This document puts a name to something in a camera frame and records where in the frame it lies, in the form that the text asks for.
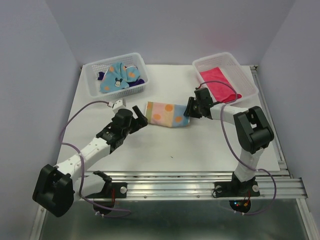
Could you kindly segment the blue dotted cartoon towel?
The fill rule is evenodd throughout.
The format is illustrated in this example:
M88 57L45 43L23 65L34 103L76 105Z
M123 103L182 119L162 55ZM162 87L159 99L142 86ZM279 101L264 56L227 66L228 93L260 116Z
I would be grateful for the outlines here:
M141 76L135 65L126 66L123 62L113 63L105 72L99 91L103 94L129 88L130 82L135 82Z

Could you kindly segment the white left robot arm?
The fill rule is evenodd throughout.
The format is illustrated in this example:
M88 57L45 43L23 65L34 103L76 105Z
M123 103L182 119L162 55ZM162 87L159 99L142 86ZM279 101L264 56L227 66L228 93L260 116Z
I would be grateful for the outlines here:
M87 169L112 154L133 134L148 124L138 106L122 108L83 149L75 155L52 166L45 165L39 173L32 199L55 217L63 216L78 199L98 194L115 199L117 189L112 178L102 171L85 177Z

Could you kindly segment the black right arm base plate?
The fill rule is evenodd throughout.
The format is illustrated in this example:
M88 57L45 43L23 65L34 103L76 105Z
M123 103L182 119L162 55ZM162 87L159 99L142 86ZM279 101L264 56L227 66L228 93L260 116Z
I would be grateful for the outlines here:
M214 183L214 198L244 198L244 197L259 197L260 190L258 183L253 182L231 182L218 181Z

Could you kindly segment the pink microfiber towel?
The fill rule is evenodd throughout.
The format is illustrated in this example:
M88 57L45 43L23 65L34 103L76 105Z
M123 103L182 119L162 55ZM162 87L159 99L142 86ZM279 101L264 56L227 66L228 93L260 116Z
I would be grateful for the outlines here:
M229 80L225 77L219 67L200 72L204 82L208 82L206 87L210 90L217 102L230 103L242 98L241 94L236 94L231 87Z

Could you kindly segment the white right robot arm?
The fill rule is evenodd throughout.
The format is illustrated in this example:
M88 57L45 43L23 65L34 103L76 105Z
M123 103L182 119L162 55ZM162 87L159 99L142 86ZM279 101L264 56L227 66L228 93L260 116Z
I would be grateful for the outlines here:
M231 181L216 181L213 196L215 198L260 196L256 182L257 165L264 150L274 140L274 132L259 106L241 108L214 102L207 88L197 88L195 96L188 99L184 116L200 119L218 120L223 125L235 126L240 156L236 156L238 165L232 173Z

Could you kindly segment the orange dotted cartoon towel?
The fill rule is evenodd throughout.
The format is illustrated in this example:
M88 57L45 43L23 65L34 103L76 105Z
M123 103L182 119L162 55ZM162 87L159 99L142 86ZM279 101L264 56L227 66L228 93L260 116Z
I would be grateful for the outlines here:
M184 128L190 123L190 118L184 113L185 105L148 101L145 117L151 125L167 128Z

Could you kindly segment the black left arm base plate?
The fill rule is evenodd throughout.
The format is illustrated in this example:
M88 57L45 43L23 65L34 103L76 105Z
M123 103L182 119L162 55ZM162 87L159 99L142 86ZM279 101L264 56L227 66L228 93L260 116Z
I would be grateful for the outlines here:
M88 199L125 199L127 197L128 184L126 182L104 183L100 191L94 190L85 195Z

